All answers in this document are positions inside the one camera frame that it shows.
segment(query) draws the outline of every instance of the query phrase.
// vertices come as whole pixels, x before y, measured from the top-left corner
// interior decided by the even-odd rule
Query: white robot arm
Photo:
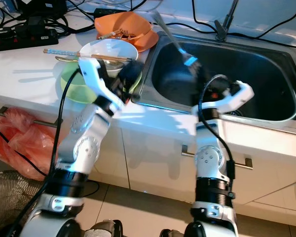
[[[82,190],[98,158],[100,144],[105,137],[113,114],[121,110],[125,97],[120,82],[109,86],[99,76],[100,64],[96,59],[80,58],[79,66],[86,84],[98,95],[72,123],[69,135],[58,149],[58,161],[53,178],[48,182],[34,210],[31,212],[20,237],[79,237],[79,224],[74,220],[83,208]],[[205,120],[223,137],[219,112],[233,111],[253,97],[250,86],[235,82],[237,90],[223,92],[225,98],[205,102],[202,111]],[[185,231],[187,237],[238,237],[231,191],[234,164],[225,159],[224,149],[216,136],[202,122],[196,124],[197,166],[196,200],[191,214],[194,222]],[[119,221],[97,223],[85,236],[121,237]],[[183,235],[163,230],[161,237]]]

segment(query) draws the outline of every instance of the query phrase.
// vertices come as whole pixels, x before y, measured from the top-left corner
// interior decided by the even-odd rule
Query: tiled floor
[[[88,184],[87,192],[95,189]],[[190,204],[144,194],[107,184],[85,199],[78,215],[82,229],[87,230],[104,219],[119,219],[127,237],[158,237],[162,229],[184,232],[191,221]],[[296,227],[237,215],[240,237],[296,237]]]

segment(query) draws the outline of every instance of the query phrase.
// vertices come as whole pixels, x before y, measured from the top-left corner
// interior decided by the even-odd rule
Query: orange dish
[[[100,35],[106,35],[119,29],[130,35],[129,43],[146,35],[151,30],[149,21],[132,11],[111,14],[96,18],[94,26]]]

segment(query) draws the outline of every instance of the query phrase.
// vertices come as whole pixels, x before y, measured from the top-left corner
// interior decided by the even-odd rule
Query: sink
[[[159,32],[159,42],[148,55],[143,84],[136,103],[189,113],[196,82],[169,38]],[[296,120],[296,66],[290,54],[264,48],[175,35],[182,47],[208,68],[211,76],[224,74],[248,83],[255,96],[223,119],[281,128]]]

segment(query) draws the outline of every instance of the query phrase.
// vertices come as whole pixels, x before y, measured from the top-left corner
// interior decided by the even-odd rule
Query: sink drain
[[[227,115],[234,115],[234,116],[240,116],[243,117],[243,114],[241,113],[240,110],[236,110],[236,111],[230,111],[226,113]]]

